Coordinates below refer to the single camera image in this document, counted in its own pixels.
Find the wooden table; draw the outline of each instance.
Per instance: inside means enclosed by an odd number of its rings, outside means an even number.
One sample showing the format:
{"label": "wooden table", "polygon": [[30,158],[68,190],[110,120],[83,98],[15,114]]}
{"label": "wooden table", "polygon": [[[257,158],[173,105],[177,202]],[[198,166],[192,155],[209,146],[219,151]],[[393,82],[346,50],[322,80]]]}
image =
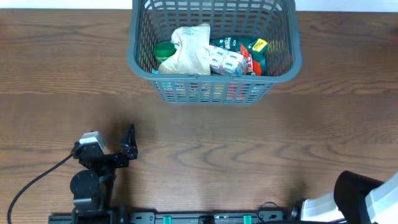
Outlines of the wooden table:
{"label": "wooden table", "polygon": [[[286,206],[344,170],[398,170],[396,14],[299,12],[303,67],[251,106],[171,105],[126,62],[130,11],[0,11],[0,217],[15,194],[98,130],[116,151],[133,122],[139,159],[113,204],[158,211]],[[69,160],[17,202],[14,223],[73,208]]]}

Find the white background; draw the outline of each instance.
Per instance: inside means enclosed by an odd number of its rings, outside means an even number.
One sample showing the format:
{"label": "white background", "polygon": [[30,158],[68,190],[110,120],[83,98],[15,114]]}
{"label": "white background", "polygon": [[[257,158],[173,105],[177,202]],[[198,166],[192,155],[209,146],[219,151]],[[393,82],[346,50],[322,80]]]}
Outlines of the white background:
{"label": "white background", "polygon": [[[0,0],[0,8],[131,9],[138,0]],[[298,11],[398,12],[398,0],[295,0]]]}

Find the plastic basket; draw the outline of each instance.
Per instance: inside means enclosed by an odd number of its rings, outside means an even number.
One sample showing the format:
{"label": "plastic basket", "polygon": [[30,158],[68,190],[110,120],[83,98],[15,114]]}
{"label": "plastic basket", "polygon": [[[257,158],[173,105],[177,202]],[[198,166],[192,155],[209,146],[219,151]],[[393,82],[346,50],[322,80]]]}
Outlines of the plastic basket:
{"label": "plastic basket", "polygon": [[[259,37],[269,43],[266,76],[241,77],[152,74],[154,45],[169,41],[181,26],[208,23],[211,38]],[[250,104],[275,83],[298,74],[302,56],[294,0],[133,0],[127,61],[173,103]]]}

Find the basket rim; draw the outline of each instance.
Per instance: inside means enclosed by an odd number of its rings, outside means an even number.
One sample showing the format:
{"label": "basket rim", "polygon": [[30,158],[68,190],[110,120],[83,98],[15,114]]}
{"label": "basket rim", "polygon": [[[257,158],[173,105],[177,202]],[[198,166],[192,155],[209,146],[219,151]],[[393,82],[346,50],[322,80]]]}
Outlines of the basket rim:
{"label": "basket rim", "polygon": [[140,66],[138,66],[134,52],[137,49],[136,43],[136,30],[139,27],[139,6],[142,1],[134,0],[132,2],[132,11],[131,11],[131,21],[130,21],[130,30],[129,30],[129,44],[127,47],[127,62],[129,64],[130,70],[134,72],[137,76],[141,78],[145,78],[153,81],[175,81],[175,82],[184,82],[187,80],[195,81],[195,82],[253,82],[253,83],[279,83],[286,82],[294,78],[300,71],[302,67],[302,54],[300,49],[300,34],[299,34],[299,22],[297,19],[295,1],[287,0],[285,3],[287,4],[288,17],[289,17],[289,28],[291,38],[290,42],[292,44],[292,51],[294,55],[294,61],[290,68],[290,70],[283,75],[278,77],[268,77],[268,76],[251,76],[251,75],[243,75],[241,77],[229,77],[229,76],[214,76],[214,75],[197,75],[197,74],[165,74],[158,75],[144,71]]}

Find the green clip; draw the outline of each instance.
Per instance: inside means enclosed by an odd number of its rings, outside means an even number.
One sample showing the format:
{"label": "green clip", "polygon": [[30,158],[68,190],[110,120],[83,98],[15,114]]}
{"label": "green clip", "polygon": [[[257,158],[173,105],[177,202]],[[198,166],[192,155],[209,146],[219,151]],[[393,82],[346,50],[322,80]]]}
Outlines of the green clip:
{"label": "green clip", "polygon": [[244,215],[243,216],[243,224],[252,224],[251,223],[251,215]]}
{"label": "green clip", "polygon": [[163,224],[172,224],[172,217],[164,216],[163,217]]}

